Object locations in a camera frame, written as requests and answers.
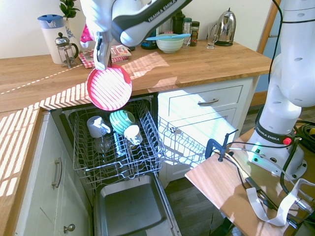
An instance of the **blue spoon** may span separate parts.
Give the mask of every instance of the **blue spoon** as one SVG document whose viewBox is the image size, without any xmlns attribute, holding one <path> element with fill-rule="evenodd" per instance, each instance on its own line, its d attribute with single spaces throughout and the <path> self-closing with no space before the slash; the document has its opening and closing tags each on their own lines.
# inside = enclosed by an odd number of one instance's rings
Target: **blue spoon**
<svg viewBox="0 0 315 236">
<path fill-rule="evenodd" d="M 186 38 L 190 37 L 190 33 L 182 33 L 178 35 L 163 35 L 163 36 L 155 36 L 155 37 L 149 37 L 146 38 L 146 40 L 160 40 L 160 39 L 167 39 L 167 38 Z"/>
</svg>

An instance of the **wooden table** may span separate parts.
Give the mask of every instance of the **wooden table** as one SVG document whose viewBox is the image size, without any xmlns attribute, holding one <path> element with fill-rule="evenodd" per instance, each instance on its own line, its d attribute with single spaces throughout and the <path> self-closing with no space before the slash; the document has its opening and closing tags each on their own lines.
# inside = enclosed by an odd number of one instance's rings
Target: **wooden table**
<svg viewBox="0 0 315 236">
<path fill-rule="evenodd" d="M 206 49 L 207 42 L 175 54 L 137 47 L 120 65 L 132 95 L 235 80 L 268 73 L 271 60 L 238 43 Z M 0 59 L 0 236 L 10 236 L 19 216 L 43 110 L 90 103 L 92 69 L 67 69 L 50 55 Z"/>
<path fill-rule="evenodd" d="M 242 135 L 236 141 L 246 142 L 252 135 L 253 130 Z M 233 147 L 244 148 L 242 144 L 233 144 Z M 282 191 L 279 177 L 271 174 L 263 168 L 248 161 L 245 151 L 234 151 L 235 159 L 241 167 L 254 179 L 254 181 L 267 193 L 267 195 L 279 205 L 286 194 Z M 303 178 L 315 182 L 315 155 L 305 150 L 305 160 L 308 169 Z M 186 177 L 220 210 L 229 220 L 247 236 L 290 236 L 294 229 L 288 225 L 277 227 L 261 221 L 255 215 L 242 187 L 237 169 L 234 165 L 224 160 L 218 161 L 219 155 L 215 154 L 203 163 L 186 173 Z M 286 181 L 289 190 L 292 185 Z M 314 188 L 302 185 L 301 189 L 315 198 Z M 276 216 L 274 210 L 267 210 L 269 218 Z M 297 216 L 304 217 L 305 211 L 298 210 Z"/>
</svg>

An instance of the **white cabinet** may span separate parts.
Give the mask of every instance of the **white cabinet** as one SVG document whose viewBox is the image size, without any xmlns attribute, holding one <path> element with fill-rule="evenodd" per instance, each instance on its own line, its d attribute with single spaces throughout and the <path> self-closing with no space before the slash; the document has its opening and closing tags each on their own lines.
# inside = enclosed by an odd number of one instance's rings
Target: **white cabinet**
<svg viewBox="0 0 315 236">
<path fill-rule="evenodd" d="M 90 222 L 91 205 L 51 115 L 45 115 L 15 235 L 88 236 Z M 64 234 L 69 224 L 76 229 Z"/>
<path fill-rule="evenodd" d="M 158 96 L 159 134 L 166 157 L 159 178 L 172 180 L 205 160 L 210 138 L 223 144 L 226 133 L 238 138 L 258 77 L 219 82 L 162 92 Z"/>
</svg>

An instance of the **blue lid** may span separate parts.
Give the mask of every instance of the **blue lid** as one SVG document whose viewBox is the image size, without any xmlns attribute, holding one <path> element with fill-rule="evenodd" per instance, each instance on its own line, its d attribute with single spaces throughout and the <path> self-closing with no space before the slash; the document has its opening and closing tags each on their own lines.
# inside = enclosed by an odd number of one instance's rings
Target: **blue lid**
<svg viewBox="0 0 315 236">
<path fill-rule="evenodd" d="M 62 19 L 63 17 L 60 16 L 60 15 L 43 15 L 43 16 L 40 16 L 38 17 L 38 20 L 39 21 L 47 21 L 48 23 L 51 23 L 51 21 L 53 20 L 59 20 L 59 19 Z"/>
<path fill-rule="evenodd" d="M 38 17 L 40 26 L 44 29 L 55 29 L 64 27 L 63 17 L 60 15 L 43 15 Z"/>
</svg>

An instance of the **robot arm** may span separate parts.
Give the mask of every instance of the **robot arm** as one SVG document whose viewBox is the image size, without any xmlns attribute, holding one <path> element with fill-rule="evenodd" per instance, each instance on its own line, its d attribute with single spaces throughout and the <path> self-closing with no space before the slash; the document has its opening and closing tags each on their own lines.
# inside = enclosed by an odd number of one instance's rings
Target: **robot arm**
<svg viewBox="0 0 315 236">
<path fill-rule="evenodd" d="M 87 27 L 96 41 L 95 67 L 105 70 L 113 38 L 129 47 L 141 44 L 156 27 L 192 0 L 81 0 Z"/>
<path fill-rule="evenodd" d="M 269 147 L 247 149 L 264 154 L 283 167 L 290 154 L 293 127 L 301 114 L 301 107 L 315 105 L 315 1 L 286 0 L 280 35 L 282 53 L 274 61 L 268 95 L 263 112 L 249 143 Z M 249 153 L 250 161 L 280 175 L 269 161 Z M 286 169 L 291 178 L 298 179 L 306 171 L 304 153 L 297 148 Z"/>
</svg>

